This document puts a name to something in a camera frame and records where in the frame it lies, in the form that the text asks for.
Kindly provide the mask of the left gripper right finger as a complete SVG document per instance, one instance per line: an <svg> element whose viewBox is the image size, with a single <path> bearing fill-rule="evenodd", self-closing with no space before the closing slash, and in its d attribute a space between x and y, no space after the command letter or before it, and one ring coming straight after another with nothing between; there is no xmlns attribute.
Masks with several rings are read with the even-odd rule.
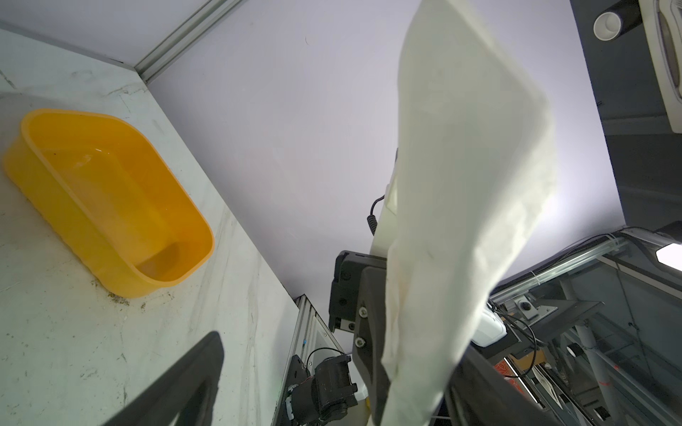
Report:
<svg viewBox="0 0 682 426"><path fill-rule="evenodd" d="M474 348L455 367L447 387L453 425L555 425L557 422L524 397Z"/></svg>

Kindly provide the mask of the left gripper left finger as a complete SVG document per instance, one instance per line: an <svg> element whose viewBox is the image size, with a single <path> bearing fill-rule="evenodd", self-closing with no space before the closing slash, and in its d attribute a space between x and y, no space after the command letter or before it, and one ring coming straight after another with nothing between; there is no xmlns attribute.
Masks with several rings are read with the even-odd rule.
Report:
<svg viewBox="0 0 682 426"><path fill-rule="evenodd" d="M210 425L225 358L211 331L107 425Z"/></svg>

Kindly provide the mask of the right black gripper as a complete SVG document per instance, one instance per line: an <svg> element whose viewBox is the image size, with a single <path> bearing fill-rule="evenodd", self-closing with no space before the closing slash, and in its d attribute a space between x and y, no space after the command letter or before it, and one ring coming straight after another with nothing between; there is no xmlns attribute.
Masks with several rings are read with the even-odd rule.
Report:
<svg viewBox="0 0 682 426"><path fill-rule="evenodd" d="M391 386L382 364L386 328L385 268L385 257L341 251L335 261L329 303L331 332L353 333L355 323L353 362L368 389L374 425L381 424Z"/></svg>

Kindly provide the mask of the white paper napkin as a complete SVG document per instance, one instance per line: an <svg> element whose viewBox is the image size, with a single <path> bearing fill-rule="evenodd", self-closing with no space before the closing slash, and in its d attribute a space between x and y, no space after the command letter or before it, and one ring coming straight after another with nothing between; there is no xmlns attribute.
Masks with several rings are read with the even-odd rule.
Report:
<svg viewBox="0 0 682 426"><path fill-rule="evenodd" d="M556 184L543 92L465 1L424 1L398 78L385 425L424 425Z"/></svg>

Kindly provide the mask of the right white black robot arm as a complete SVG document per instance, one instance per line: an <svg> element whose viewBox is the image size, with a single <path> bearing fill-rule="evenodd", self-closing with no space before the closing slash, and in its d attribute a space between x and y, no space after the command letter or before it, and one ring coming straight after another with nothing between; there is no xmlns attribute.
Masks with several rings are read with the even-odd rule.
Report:
<svg viewBox="0 0 682 426"><path fill-rule="evenodd" d="M422 425L470 343L504 335L487 296L512 247L492 252L504 188L482 171L397 159L387 186L394 229L385 253L339 254L330 327L354 323L375 425Z"/></svg>

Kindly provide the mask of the yellow plastic tray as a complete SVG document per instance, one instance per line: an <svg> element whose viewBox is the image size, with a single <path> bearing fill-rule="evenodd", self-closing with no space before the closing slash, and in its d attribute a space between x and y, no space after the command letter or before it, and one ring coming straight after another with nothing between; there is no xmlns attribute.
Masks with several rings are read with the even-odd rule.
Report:
<svg viewBox="0 0 682 426"><path fill-rule="evenodd" d="M111 115L39 109L21 119L6 175L109 292L178 285L212 255L208 222L149 140Z"/></svg>

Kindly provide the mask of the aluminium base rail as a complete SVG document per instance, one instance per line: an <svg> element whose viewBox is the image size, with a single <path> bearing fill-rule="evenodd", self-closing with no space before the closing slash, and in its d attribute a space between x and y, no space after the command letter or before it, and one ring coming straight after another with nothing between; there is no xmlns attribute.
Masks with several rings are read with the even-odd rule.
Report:
<svg viewBox="0 0 682 426"><path fill-rule="evenodd" d="M369 392L352 356L307 296L296 300L293 334L273 425L364 425Z"/></svg>

